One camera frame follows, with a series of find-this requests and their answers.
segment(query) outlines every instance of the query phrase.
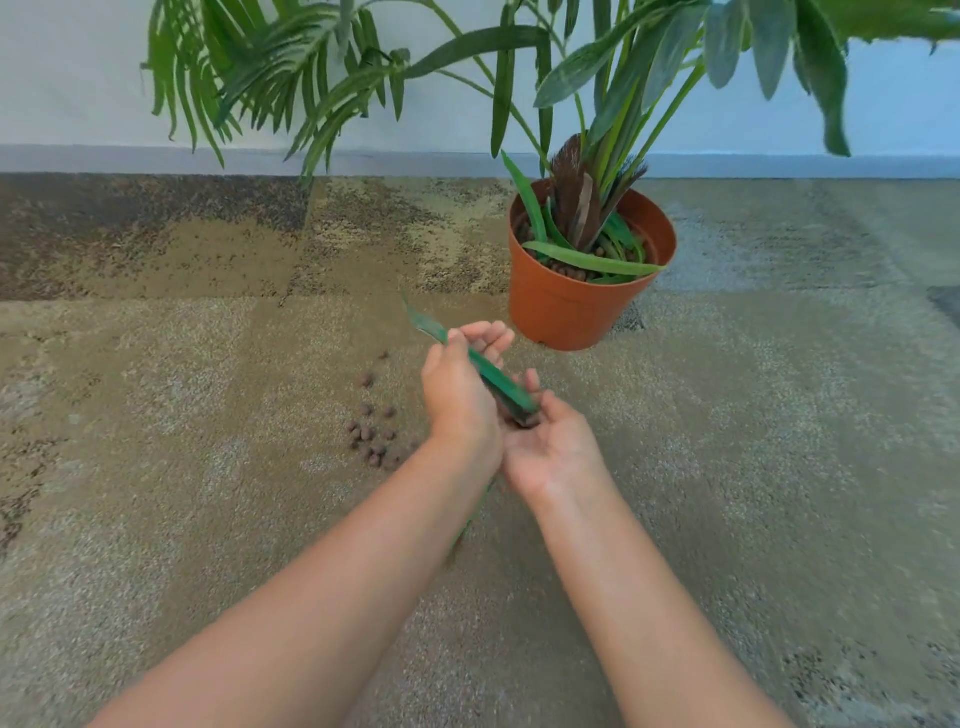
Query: potted plant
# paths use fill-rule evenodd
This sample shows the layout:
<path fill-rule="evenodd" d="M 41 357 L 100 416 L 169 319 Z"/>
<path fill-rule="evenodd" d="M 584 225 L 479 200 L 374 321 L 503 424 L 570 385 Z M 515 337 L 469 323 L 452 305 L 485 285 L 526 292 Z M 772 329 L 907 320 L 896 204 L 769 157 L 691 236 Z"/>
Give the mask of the potted plant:
<path fill-rule="evenodd" d="M 849 39 L 908 36 L 936 44 L 960 36 L 953 0 L 616 0 L 615 7 L 612 0 L 594 0 L 594 41 L 567 53 L 579 0 L 507 0 L 497 27 L 468 33 L 435 0 L 395 0 L 434 13 L 453 35 L 411 63 L 406 49 L 380 45 L 371 6 L 381 1 L 274 0 L 276 17 L 267 20 L 257 0 L 156 0 L 144 64 L 154 76 L 154 113 L 168 110 L 173 135 L 180 108 L 194 148 L 199 125 L 223 162 L 217 140 L 240 133 L 245 117 L 257 129 L 270 121 L 275 132 L 281 126 L 290 131 L 302 108 L 290 155 L 304 152 L 302 174 L 309 180 L 321 158 L 329 169 L 340 130 L 368 115 L 374 95 L 387 105 L 388 88 L 397 119 L 406 82 L 431 73 L 485 94 L 492 99 L 492 155 L 500 153 L 514 119 L 544 176 L 530 183 L 504 155 L 518 191 L 509 213 L 511 313 L 528 337 L 561 350 L 599 341 L 670 262 L 673 228 L 632 186 L 645 171 L 646 153 L 705 76 L 723 87 L 740 54 L 752 49 L 770 99 L 792 57 L 794 72 L 823 112 L 827 149 L 848 156 L 843 104 Z M 537 51 L 539 134 L 513 103 L 521 48 Z M 487 54 L 496 55 L 494 70 L 484 61 Z M 330 58 L 344 69 L 333 85 Z M 449 70 L 467 60 L 479 66 L 489 87 Z M 594 117 L 588 125 L 579 91 L 591 81 Z M 570 97 L 580 132 L 551 159 L 553 107 Z"/>

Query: orange plastic pot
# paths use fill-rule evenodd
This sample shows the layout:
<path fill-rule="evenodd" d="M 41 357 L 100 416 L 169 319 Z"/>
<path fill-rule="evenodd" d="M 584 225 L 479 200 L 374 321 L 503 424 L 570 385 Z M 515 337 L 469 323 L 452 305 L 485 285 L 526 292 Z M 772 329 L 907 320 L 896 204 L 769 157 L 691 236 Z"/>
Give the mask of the orange plastic pot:
<path fill-rule="evenodd" d="M 541 203 L 550 180 L 534 182 Z M 639 192 L 630 190 L 617 206 L 620 216 L 644 240 L 647 261 L 667 265 L 677 252 L 677 234 L 663 211 Z M 637 294 L 657 273 L 619 285 L 597 285 L 561 276 L 540 265 L 520 247 L 514 227 L 524 213 L 519 195 L 510 206 L 510 316 L 528 339 L 560 352 L 588 349 L 613 328 Z"/>

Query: hand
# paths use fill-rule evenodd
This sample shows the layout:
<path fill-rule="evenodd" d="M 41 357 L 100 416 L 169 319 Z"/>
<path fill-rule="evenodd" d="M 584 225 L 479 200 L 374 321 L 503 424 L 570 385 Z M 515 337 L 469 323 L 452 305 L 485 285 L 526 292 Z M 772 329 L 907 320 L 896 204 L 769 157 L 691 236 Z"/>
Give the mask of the hand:
<path fill-rule="evenodd" d="M 498 367 L 503 352 L 514 342 L 514 333 L 502 321 L 480 321 L 452 328 L 447 346 L 435 344 L 423 364 L 423 396 L 431 421 L 431 436 L 471 457 L 492 464 L 491 474 L 503 457 L 503 432 L 496 401 L 470 364 L 468 345 Z"/>
<path fill-rule="evenodd" d="M 539 392 L 536 370 L 527 370 L 524 385 L 540 402 L 540 424 L 519 429 L 504 422 L 503 473 L 536 514 L 557 497 L 610 483 L 587 419 L 553 392 Z"/>

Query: white wall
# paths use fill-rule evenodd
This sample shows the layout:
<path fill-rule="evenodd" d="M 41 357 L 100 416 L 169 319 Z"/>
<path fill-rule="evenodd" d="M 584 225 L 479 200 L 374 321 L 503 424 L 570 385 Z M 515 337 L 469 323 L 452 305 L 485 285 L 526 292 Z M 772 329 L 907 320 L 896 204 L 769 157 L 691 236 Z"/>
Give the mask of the white wall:
<path fill-rule="evenodd" d="M 501 0 L 446 0 L 465 29 L 497 22 Z M 164 146 L 168 122 L 150 114 L 152 84 L 139 70 L 146 57 L 152 0 L 31 0 L 0 10 L 0 145 Z M 381 42 L 406 45 L 414 59 L 446 40 L 443 26 L 420 7 L 375 8 Z M 575 41 L 592 34 L 584 4 Z M 929 56 L 916 42 L 856 45 L 851 55 L 847 125 L 856 155 L 960 156 L 960 47 Z M 479 80 L 466 65 L 466 75 Z M 516 69 L 516 102 L 532 125 L 532 52 Z M 588 110 L 592 96 L 585 96 Z M 443 77 L 408 84 L 399 124 L 391 109 L 372 107 L 354 120 L 340 151 L 478 152 L 490 148 L 490 102 Z M 555 146 L 577 128 L 571 104 L 558 108 Z M 760 95 L 752 59 L 741 58 L 730 86 L 701 83 L 660 138 L 660 153 L 821 155 L 820 113 L 788 69 L 773 102 Z M 176 141 L 189 143 L 181 124 Z M 238 146 L 285 148 L 285 136 L 245 133 Z M 512 123 L 504 143 L 530 152 Z"/>

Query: artificial palm plant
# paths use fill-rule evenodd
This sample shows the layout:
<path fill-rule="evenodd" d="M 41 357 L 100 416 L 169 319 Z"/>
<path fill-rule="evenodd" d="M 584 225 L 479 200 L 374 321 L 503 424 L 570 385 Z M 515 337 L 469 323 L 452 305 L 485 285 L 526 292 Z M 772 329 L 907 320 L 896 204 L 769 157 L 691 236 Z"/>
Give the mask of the artificial palm plant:
<path fill-rule="evenodd" d="M 452 39 L 416 62 L 404 48 L 381 47 L 372 13 L 380 2 L 434 13 Z M 170 114 L 171 136 L 179 110 L 194 147 L 199 126 L 221 162 L 218 140 L 232 140 L 245 120 L 257 129 L 272 123 L 276 132 L 281 126 L 291 131 L 296 117 L 300 125 L 290 155 L 305 150 L 307 179 L 321 158 L 329 167 L 341 129 L 367 116 L 374 96 L 386 106 L 389 88 L 399 119 L 409 81 L 439 73 L 469 85 L 492 99 L 492 155 L 499 154 L 513 118 L 540 157 L 541 172 L 552 178 L 546 209 L 527 205 L 530 249 L 621 282 L 650 269 L 612 213 L 643 174 L 647 151 L 705 76 L 723 87 L 740 54 L 752 49 L 769 99 L 792 54 L 795 73 L 823 111 L 827 149 L 848 155 L 843 127 L 848 41 L 907 36 L 936 43 L 960 36 L 957 0 L 614 2 L 594 0 L 594 41 L 568 53 L 580 0 L 507 0 L 498 26 L 467 33 L 435 0 L 273 0 L 270 19 L 258 0 L 156 0 L 144 67 L 153 72 L 154 113 Z M 513 102 L 516 51 L 522 48 L 536 49 L 536 134 Z M 484 60 L 488 54 L 495 54 L 494 69 Z M 449 69 L 468 60 L 488 85 Z M 332 62 L 343 66 L 334 69 L 335 84 L 329 81 Z M 683 80 L 675 85 L 678 77 Z M 579 92 L 591 81 L 594 116 L 588 125 Z M 667 94 L 672 98 L 658 116 Z M 551 160 L 553 107 L 570 97 L 581 129 Z M 525 181 L 505 161 L 524 192 Z M 611 266 L 615 262 L 622 265 Z"/>

